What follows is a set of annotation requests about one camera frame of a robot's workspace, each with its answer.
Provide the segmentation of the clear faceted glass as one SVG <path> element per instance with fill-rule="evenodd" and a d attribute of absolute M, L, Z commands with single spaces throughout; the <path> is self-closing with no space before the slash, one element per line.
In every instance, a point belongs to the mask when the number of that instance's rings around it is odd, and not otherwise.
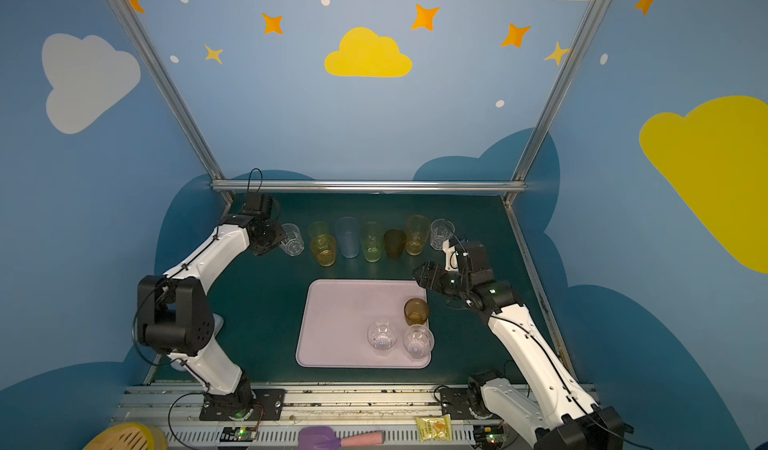
<path fill-rule="evenodd" d="M 376 320 L 368 327 L 367 341 L 376 354 L 386 355 L 396 346 L 398 332 L 389 320 Z"/>
<path fill-rule="evenodd" d="M 434 344 L 434 335 L 425 325 L 411 325 L 403 336 L 404 348 L 414 360 L 422 360 L 429 357 Z"/>
<path fill-rule="evenodd" d="M 443 244 L 449 241 L 455 233 L 454 224 L 446 219 L 436 219 L 430 225 L 430 246 L 441 251 Z"/>
<path fill-rule="evenodd" d="M 299 256 L 305 248 L 300 229 L 295 224 L 286 223 L 282 225 L 285 239 L 280 243 L 280 248 L 290 257 Z"/>

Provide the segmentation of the amber dimpled glass front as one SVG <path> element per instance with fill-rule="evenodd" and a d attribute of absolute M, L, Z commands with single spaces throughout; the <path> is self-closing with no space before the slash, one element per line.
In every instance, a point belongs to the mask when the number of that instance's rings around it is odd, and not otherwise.
<path fill-rule="evenodd" d="M 409 326 L 424 325 L 430 315 L 427 302 L 421 298 L 412 298 L 404 305 L 404 318 Z"/>

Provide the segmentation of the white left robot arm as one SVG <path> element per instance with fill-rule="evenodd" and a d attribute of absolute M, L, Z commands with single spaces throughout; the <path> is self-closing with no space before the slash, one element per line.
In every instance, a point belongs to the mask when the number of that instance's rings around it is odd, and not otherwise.
<path fill-rule="evenodd" d="M 207 294 L 229 264 L 250 250 L 260 256 L 286 238 L 281 225 L 257 215 L 230 215 L 190 256 L 137 287 L 132 323 L 135 345 L 180 365 L 203 388 L 204 409 L 214 420 L 244 421 L 256 409 L 246 372 L 216 341 Z"/>

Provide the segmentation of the pink plastic tray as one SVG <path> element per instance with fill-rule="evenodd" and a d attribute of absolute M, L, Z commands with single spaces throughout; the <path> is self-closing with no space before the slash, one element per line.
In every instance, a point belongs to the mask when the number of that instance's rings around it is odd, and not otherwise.
<path fill-rule="evenodd" d="M 404 307 L 426 291 L 413 281 L 318 279 L 308 288 L 296 361 L 305 368 L 423 369 L 431 355 L 415 358 L 403 337 L 408 325 Z M 369 330 L 385 323 L 396 337 L 394 345 L 378 350 Z"/>

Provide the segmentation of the dark amber dimpled glass back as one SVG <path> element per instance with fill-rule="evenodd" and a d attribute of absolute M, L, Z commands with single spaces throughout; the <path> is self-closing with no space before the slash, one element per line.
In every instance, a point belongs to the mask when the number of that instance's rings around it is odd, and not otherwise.
<path fill-rule="evenodd" d="M 405 232 L 400 229 L 387 230 L 383 237 L 386 255 L 390 259 L 399 259 L 404 252 L 406 239 Z"/>

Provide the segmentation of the tall yellow plastic glass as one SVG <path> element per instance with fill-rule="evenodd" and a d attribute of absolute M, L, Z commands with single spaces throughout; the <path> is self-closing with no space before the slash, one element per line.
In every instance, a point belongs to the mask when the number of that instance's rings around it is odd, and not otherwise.
<path fill-rule="evenodd" d="M 423 215 L 411 215 L 406 220 L 405 251 L 410 256 L 422 254 L 429 240 L 431 221 Z"/>

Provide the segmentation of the tall yellow-green glass behind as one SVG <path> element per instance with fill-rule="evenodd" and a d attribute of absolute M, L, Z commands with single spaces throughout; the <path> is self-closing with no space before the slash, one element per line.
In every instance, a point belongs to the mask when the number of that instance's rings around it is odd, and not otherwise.
<path fill-rule="evenodd" d="M 315 221 L 308 227 L 308 236 L 310 240 L 314 240 L 323 235 L 330 234 L 330 227 L 325 221 Z"/>

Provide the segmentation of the tall blue plastic glass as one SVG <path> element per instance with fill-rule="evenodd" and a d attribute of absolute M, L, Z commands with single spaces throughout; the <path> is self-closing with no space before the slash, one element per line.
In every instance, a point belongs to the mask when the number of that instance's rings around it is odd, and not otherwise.
<path fill-rule="evenodd" d="M 342 217 L 334 224 L 334 234 L 341 254 L 346 259 L 354 259 L 360 253 L 360 224 L 354 217 Z"/>

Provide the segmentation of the yellow snack packet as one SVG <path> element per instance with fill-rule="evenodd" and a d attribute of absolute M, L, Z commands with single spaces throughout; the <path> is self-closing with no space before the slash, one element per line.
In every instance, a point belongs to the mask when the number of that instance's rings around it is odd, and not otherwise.
<path fill-rule="evenodd" d="M 416 417 L 419 440 L 425 442 L 451 442 L 452 420 L 449 415 L 440 417 Z"/>

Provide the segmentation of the purple pink spatula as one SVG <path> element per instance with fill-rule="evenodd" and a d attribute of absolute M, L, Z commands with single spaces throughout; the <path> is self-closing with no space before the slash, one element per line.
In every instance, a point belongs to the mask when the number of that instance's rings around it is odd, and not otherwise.
<path fill-rule="evenodd" d="M 345 447 L 369 447 L 384 443 L 384 434 L 380 431 L 341 438 L 336 432 L 325 426 L 303 428 L 298 434 L 299 450 L 338 450 Z"/>

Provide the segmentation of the yellow woven basket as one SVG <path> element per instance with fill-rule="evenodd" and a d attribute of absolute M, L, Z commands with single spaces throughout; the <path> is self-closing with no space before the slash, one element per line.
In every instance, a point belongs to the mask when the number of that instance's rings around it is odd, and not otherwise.
<path fill-rule="evenodd" d="M 84 447 L 84 450 L 109 449 L 167 450 L 168 442 L 159 428 L 128 422 L 102 431 Z"/>

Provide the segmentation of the aluminium frame back rail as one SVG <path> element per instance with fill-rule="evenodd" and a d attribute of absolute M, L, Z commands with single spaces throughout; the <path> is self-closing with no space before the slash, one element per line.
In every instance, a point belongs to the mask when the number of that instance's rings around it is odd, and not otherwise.
<path fill-rule="evenodd" d="M 523 182 L 479 181 L 292 181 L 265 180 L 248 184 L 246 180 L 214 180 L 212 189 L 218 192 L 262 190 L 272 193 L 336 193 L 336 194 L 506 194 L 522 193 Z"/>

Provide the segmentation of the aluminium frame left post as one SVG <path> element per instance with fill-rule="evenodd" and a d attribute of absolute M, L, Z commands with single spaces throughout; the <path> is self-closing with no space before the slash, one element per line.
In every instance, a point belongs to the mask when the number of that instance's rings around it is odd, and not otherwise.
<path fill-rule="evenodd" d="M 129 0 L 106 0 L 212 181 L 225 176 Z"/>

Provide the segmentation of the aluminium frame post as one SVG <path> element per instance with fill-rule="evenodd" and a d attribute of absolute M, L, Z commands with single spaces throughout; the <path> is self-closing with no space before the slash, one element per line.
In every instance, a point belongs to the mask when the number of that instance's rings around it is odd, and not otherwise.
<path fill-rule="evenodd" d="M 525 183 L 528 174 L 556 120 L 560 107 L 566 98 L 568 90 L 611 2 L 612 0 L 591 0 L 589 2 L 585 14 L 574 35 L 574 39 L 571 42 L 571 50 L 566 55 L 565 62 L 561 65 L 561 69 L 558 71 L 542 113 L 513 173 L 511 182 L 521 184 L 522 190 L 510 191 L 504 195 L 504 205 L 507 210 L 512 209 L 516 196 L 525 191 Z"/>
<path fill-rule="evenodd" d="M 106 0 L 212 181 L 225 176 L 129 0 Z"/>

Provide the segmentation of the aluminium frame right post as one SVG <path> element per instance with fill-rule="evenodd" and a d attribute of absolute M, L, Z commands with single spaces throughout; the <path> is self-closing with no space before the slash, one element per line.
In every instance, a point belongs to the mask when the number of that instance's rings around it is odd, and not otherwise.
<path fill-rule="evenodd" d="M 512 209 L 516 196 L 525 191 L 525 183 L 528 174 L 556 120 L 560 107 L 566 98 L 568 90 L 611 2 L 612 0 L 591 0 L 589 2 L 585 14 L 574 35 L 574 39 L 571 42 L 571 50 L 566 55 L 565 62 L 561 65 L 561 69 L 558 71 L 542 113 L 513 173 L 511 182 L 521 184 L 522 190 L 510 191 L 504 195 L 504 205 L 507 210 Z"/>

